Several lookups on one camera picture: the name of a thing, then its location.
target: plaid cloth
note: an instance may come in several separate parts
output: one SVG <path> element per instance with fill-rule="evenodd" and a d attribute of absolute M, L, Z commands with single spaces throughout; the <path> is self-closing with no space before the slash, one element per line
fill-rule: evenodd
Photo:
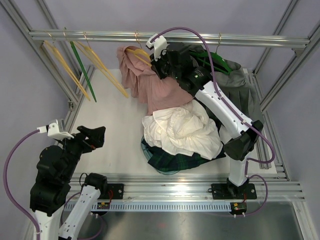
<path fill-rule="evenodd" d="M 198 153 L 194 153 L 192 156 L 187 156 L 183 154 L 171 155 L 165 152 L 162 148 L 157 146 L 149 146 L 148 143 L 142 138 L 141 143 L 145 148 L 152 154 L 152 157 L 149 159 L 148 164 L 161 172 L 172 172 L 180 171 L 186 169 L 193 169 L 201 164 L 208 163 L 212 160 L 204 159 Z M 219 155 L 215 159 L 224 158 L 225 151 L 221 150 Z"/>

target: folded clothes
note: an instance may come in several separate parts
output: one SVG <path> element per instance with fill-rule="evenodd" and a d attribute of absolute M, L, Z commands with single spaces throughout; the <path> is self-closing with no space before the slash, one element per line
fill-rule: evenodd
<path fill-rule="evenodd" d="M 145 141 L 171 155 L 191 157 L 198 153 L 202 158 L 211 160 L 223 147 L 215 122 L 196 100 L 154 111 L 153 115 L 142 118 L 142 124 Z"/>
<path fill-rule="evenodd" d="M 183 154 L 171 155 L 165 152 L 160 147 L 148 145 L 148 143 L 143 138 L 141 143 L 145 147 L 145 149 L 152 155 L 148 160 L 148 164 L 150 164 L 161 173 L 174 173 L 181 170 L 193 169 L 211 161 L 202 158 L 198 153 L 194 153 L 192 156 L 186 156 Z M 225 151 L 222 149 L 215 159 L 226 157 L 224 153 Z"/>
<path fill-rule="evenodd" d="M 132 97 L 148 105 L 147 115 L 152 115 L 157 110 L 181 106 L 193 99 L 175 79 L 171 77 L 160 79 L 149 65 L 132 52 L 126 51 L 127 48 L 138 49 L 135 46 L 122 46 L 116 51 L 122 73 L 122 85 L 131 89 Z"/>

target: gray floor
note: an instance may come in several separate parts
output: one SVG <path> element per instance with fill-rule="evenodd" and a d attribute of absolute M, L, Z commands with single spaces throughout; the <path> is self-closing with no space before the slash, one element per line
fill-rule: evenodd
<path fill-rule="evenodd" d="M 257 205 L 251 203 L 248 212 Z M 270 202 L 257 215 L 214 212 L 108 212 L 96 240 L 302 240 L 290 203 Z M 88 216 L 79 237 L 93 236 L 100 221 Z"/>

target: purple cable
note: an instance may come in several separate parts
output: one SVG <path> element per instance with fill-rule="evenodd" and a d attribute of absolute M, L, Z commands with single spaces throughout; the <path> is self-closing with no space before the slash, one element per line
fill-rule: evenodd
<path fill-rule="evenodd" d="M 164 31 L 160 32 L 158 35 L 156 35 L 154 38 L 152 38 L 151 42 L 155 41 L 161 35 L 166 34 L 168 32 L 171 32 L 171 31 L 174 31 L 174 30 L 185 30 L 185 31 L 188 31 L 188 32 L 191 32 L 191 33 L 195 34 L 203 42 L 203 45 L 204 45 L 206 51 L 208 53 L 210 53 L 209 46 L 207 45 L 205 39 L 198 32 L 196 32 L 196 31 L 194 31 L 194 30 L 192 30 L 192 29 L 190 29 L 188 27 L 183 27 L 183 26 L 172 27 L 172 28 L 169 28 L 167 30 L 164 30 Z M 236 112 L 236 110 L 233 109 L 233 107 L 224 99 L 224 97 L 221 97 L 222 95 L 221 95 L 221 93 L 220 93 L 220 91 L 218 89 L 218 84 L 217 84 L 217 80 L 216 80 L 216 77 L 215 77 L 214 62 L 212 60 L 211 54 L 208 54 L 208 58 L 209 58 L 210 66 L 211 66 L 213 86 L 214 86 L 214 89 L 215 89 L 216 93 L 218 94 L 219 98 L 224 102 L 224 104 L 234 113 L 234 115 L 236 115 L 236 117 L 241 122 L 243 122 L 244 119 Z M 276 158 L 276 152 L 275 152 L 275 149 L 272 146 L 272 144 L 268 141 L 268 139 L 265 138 L 265 136 L 263 136 L 261 134 L 261 132 L 256 130 L 253 126 L 251 126 L 247 122 L 245 122 L 244 124 L 248 128 L 252 129 L 256 134 L 258 134 L 258 136 L 260 136 L 266 142 L 266 144 L 268 144 L 268 146 L 270 147 L 271 152 L 272 152 L 272 157 L 268 161 L 260 161 L 258 159 L 254 159 L 254 158 L 251 158 L 251 157 L 249 157 L 248 160 L 254 161 L 256 163 L 261 163 L 261 164 L 269 164 L 269 163 L 271 163 Z"/>
<path fill-rule="evenodd" d="M 72 198 L 74 198 L 75 196 L 79 195 L 80 193 L 81 193 L 81 192 L 79 191 L 79 192 L 73 194 L 71 197 L 69 197 L 69 199 L 65 202 L 64 207 L 66 207 L 66 205 L 70 202 L 70 200 L 71 200 Z M 63 213 L 64 213 L 64 212 L 61 213 L 61 218 L 60 218 L 60 224 L 61 224 L 61 225 L 63 224 Z M 88 238 L 78 238 L 77 240 L 92 240 L 92 239 L 95 239 L 96 237 L 98 237 L 98 236 L 102 233 L 102 231 L 103 231 L 103 229 L 104 229 L 104 223 L 105 223 L 105 222 L 104 222 L 103 218 L 102 218 L 100 215 L 98 215 L 98 217 L 100 218 L 100 221 L 101 221 L 99 231 L 98 231 L 95 235 L 93 235 L 93 236 L 91 236 L 91 237 L 88 237 Z"/>
<path fill-rule="evenodd" d="M 30 136 L 32 136 L 32 135 L 34 135 L 34 134 L 36 134 L 38 132 L 40 132 L 40 130 L 32 131 L 29 134 L 27 134 L 26 136 L 24 136 L 20 141 L 17 142 L 17 144 L 10 151 L 10 153 L 9 153 L 8 157 L 6 158 L 5 163 L 4 163 L 3 185 L 4 185 L 4 190 L 6 192 L 6 195 L 8 196 L 10 201 L 13 203 L 13 205 L 15 205 L 24 215 L 26 215 L 31 220 L 31 222 L 35 226 L 36 232 L 40 233 L 40 226 L 39 226 L 37 220 L 27 210 L 25 210 L 19 203 L 17 203 L 17 201 L 12 196 L 12 194 L 10 192 L 10 189 L 9 189 L 9 186 L 8 186 L 8 166 L 9 166 L 9 162 L 10 162 L 10 159 L 11 159 L 12 155 L 14 154 L 16 149 L 23 143 L 24 140 L 26 140 L 27 138 L 29 138 Z M 36 235 L 36 240 L 40 240 L 40 234 Z"/>
<path fill-rule="evenodd" d="M 151 42 L 155 41 L 161 35 L 166 34 L 168 32 L 171 32 L 171 31 L 174 31 L 174 30 L 185 30 L 185 31 L 188 31 L 188 32 L 191 32 L 191 33 L 195 34 L 203 42 L 203 45 L 204 45 L 206 51 L 208 53 L 210 53 L 209 46 L 207 45 L 205 39 L 198 32 L 196 32 L 196 31 L 194 31 L 194 30 L 192 30 L 192 29 L 190 29 L 188 27 L 183 27 L 183 26 L 172 27 L 172 28 L 169 28 L 167 30 L 164 30 L 164 31 L 160 32 L 159 34 L 157 34 L 154 38 L 152 38 Z M 215 92 L 217 93 L 219 98 L 224 102 L 224 104 L 234 113 L 234 115 L 236 115 L 236 117 L 241 122 L 243 122 L 244 119 L 236 112 L 236 110 L 233 109 L 233 107 L 225 100 L 224 97 L 221 97 L 222 94 L 220 93 L 220 91 L 218 89 L 218 84 L 217 84 L 217 80 L 216 80 L 216 77 L 215 77 L 214 62 L 212 60 L 211 54 L 208 54 L 208 58 L 209 58 L 210 66 L 211 66 L 212 81 L 213 81 L 213 86 L 214 86 Z M 244 122 L 244 124 L 248 128 L 252 129 L 259 137 L 261 137 L 266 142 L 266 144 L 270 147 L 271 152 L 272 152 L 272 156 L 271 156 L 270 160 L 268 160 L 268 161 L 260 161 L 258 159 L 254 159 L 254 158 L 251 158 L 251 157 L 248 157 L 247 160 L 251 160 L 253 162 L 260 163 L 260 164 L 269 164 L 269 163 L 273 162 L 273 160 L 276 158 L 276 152 L 275 152 L 275 149 L 272 146 L 271 142 L 269 142 L 268 139 L 265 136 L 263 136 L 263 134 L 261 132 L 259 132 L 257 129 L 255 129 L 253 126 L 251 126 L 247 122 Z M 247 173 L 248 173 L 248 164 L 249 164 L 249 162 L 247 161 L 246 164 L 245 164 L 245 171 L 244 171 L 246 176 L 247 176 Z M 258 213 L 264 207 L 264 205 L 265 205 L 265 203 L 267 202 L 267 199 L 268 199 L 268 186 L 267 186 L 266 180 L 262 176 L 260 176 L 258 174 L 254 174 L 254 175 L 248 177 L 248 179 L 252 179 L 254 177 L 261 178 L 262 181 L 264 182 L 264 185 L 265 185 L 265 199 L 264 199 L 264 201 L 263 201 L 263 203 L 262 203 L 260 208 L 258 208 L 254 212 L 248 213 L 247 216 L 251 216 L 253 214 Z"/>

